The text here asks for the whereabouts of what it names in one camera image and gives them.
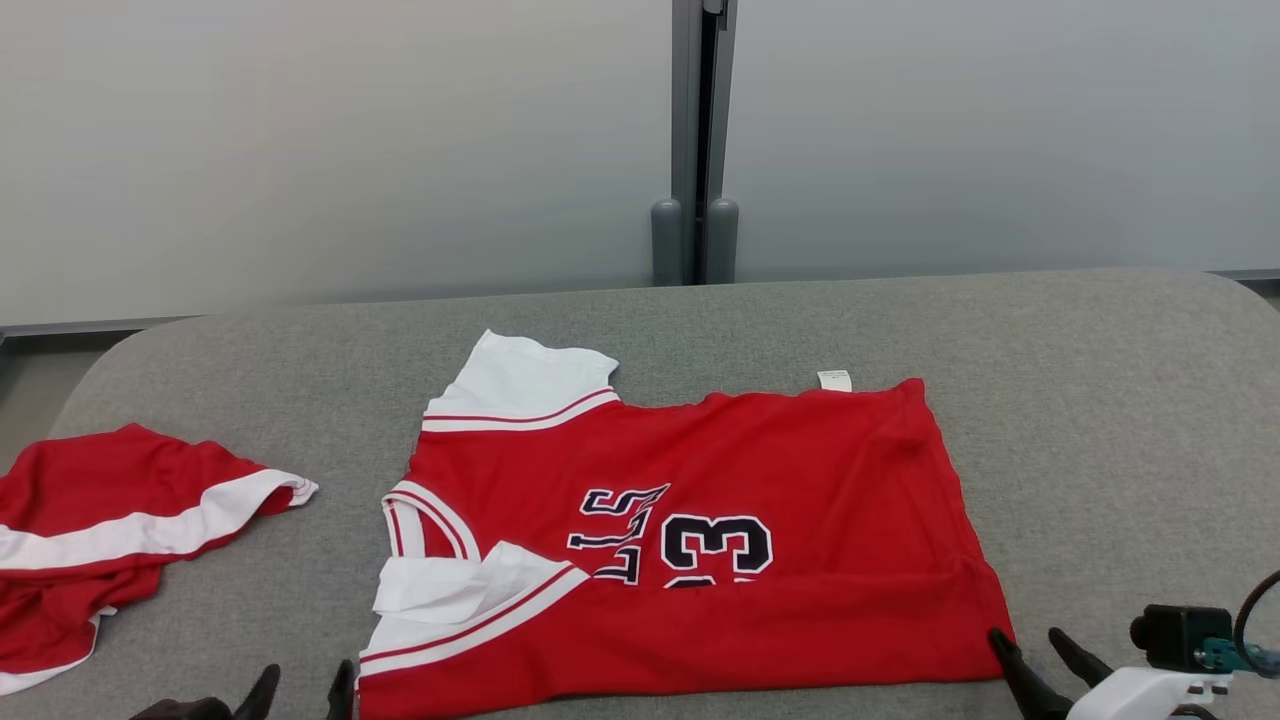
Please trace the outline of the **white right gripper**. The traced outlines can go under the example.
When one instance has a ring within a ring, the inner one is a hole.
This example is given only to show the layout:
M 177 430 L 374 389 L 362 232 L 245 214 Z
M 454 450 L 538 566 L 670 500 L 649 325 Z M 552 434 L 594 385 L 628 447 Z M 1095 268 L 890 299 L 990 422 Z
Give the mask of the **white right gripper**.
M 1181 706 L 1207 706 L 1225 696 L 1233 674 L 1175 673 L 1153 667 L 1114 669 L 1051 626 L 1048 641 L 1068 670 L 1091 691 L 1073 702 L 1053 691 L 1000 628 L 988 642 L 1023 719 L 1170 719 Z

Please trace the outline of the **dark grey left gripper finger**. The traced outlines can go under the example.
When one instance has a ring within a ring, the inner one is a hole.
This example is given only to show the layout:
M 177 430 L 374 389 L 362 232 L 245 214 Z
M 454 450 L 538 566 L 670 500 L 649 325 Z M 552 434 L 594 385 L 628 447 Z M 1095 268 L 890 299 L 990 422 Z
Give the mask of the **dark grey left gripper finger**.
M 355 665 L 344 659 L 333 676 L 326 693 L 326 720 L 351 720 L 355 712 Z
M 250 692 L 233 711 L 234 720 L 264 720 L 269 717 L 282 678 L 278 664 L 269 664 L 259 675 Z

